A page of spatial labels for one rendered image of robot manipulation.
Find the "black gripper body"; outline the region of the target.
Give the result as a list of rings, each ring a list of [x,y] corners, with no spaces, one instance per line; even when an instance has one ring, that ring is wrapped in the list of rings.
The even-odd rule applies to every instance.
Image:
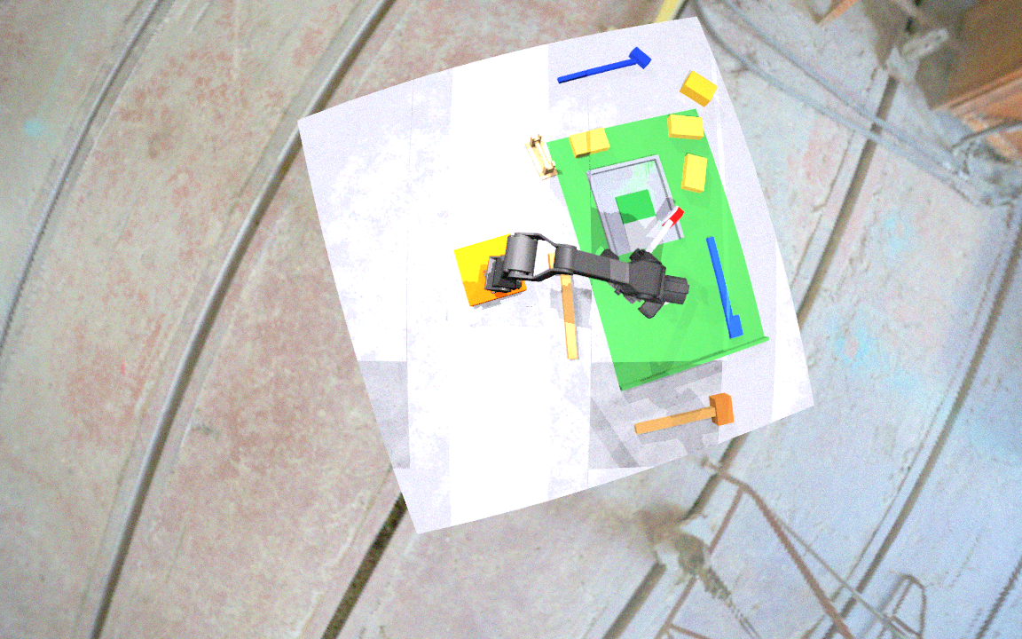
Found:
[[[616,255],[614,255],[614,252],[611,252],[611,249],[604,249],[604,252],[600,253],[600,256],[611,257],[611,258],[614,258],[616,260],[620,259],[619,257],[617,257]],[[617,290],[619,290],[619,286],[617,286],[617,284],[613,284],[613,286],[614,286],[614,288],[617,288]],[[640,299],[637,299],[636,296],[629,296],[622,290],[619,290],[619,292],[620,292],[620,294],[622,294],[622,296],[628,296],[629,300],[633,300],[634,302],[635,302],[635,300],[636,300],[636,302],[641,302]],[[653,303],[645,302],[645,303],[642,303],[642,305],[640,307],[638,307],[638,311],[640,311],[640,313],[642,315],[644,315],[645,317],[648,317],[648,319],[652,319],[652,317],[656,316],[656,314],[658,313],[658,309],[660,309],[661,307],[664,307],[664,304],[665,304],[665,302],[663,304],[653,304]]]

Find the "green flat mat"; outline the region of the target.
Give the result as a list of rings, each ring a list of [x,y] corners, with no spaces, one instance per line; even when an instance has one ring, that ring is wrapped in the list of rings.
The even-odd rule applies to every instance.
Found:
[[[682,306],[668,303],[648,319],[638,311],[645,302],[630,304],[604,280],[589,279],[619,387],[764,336],[749,267],[706,135],[701,140],[669,138],[669,116],[607,127],[609,150],[597,154],[575,158],[569,137],[546,143],[583,252],[600,255],[609,249],[586,171],[657,154],[673,206],[684,210],[679,219],[684,238],[657,244],[650,252],[666,266],[665,275],[687,279],[689,291]],[[707,159],[704,193],[681,189],[687,154]],[[743,335],[735,338],[727,336],[725,309],[705,241],[710,236],[721,258],[733,316],[741,316]]]

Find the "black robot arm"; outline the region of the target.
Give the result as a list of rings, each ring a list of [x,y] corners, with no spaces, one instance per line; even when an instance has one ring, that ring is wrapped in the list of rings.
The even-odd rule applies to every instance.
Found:
[[[554,266],[537,272],[535,263],[539,241],[555,247]],[[556,274],[580,275],[583,278],[617,284],[629,296],[653,304],[684,304],[689,291],[686,278],[665,275],[662,265],[650,252],[636,249],[630,262],[578,250],[573,244],[554,243],[542,233],[515,232],[507,236],[506,254],[487,256],[485,290],[510,294],[522,288],[523,280],[546,280]]]

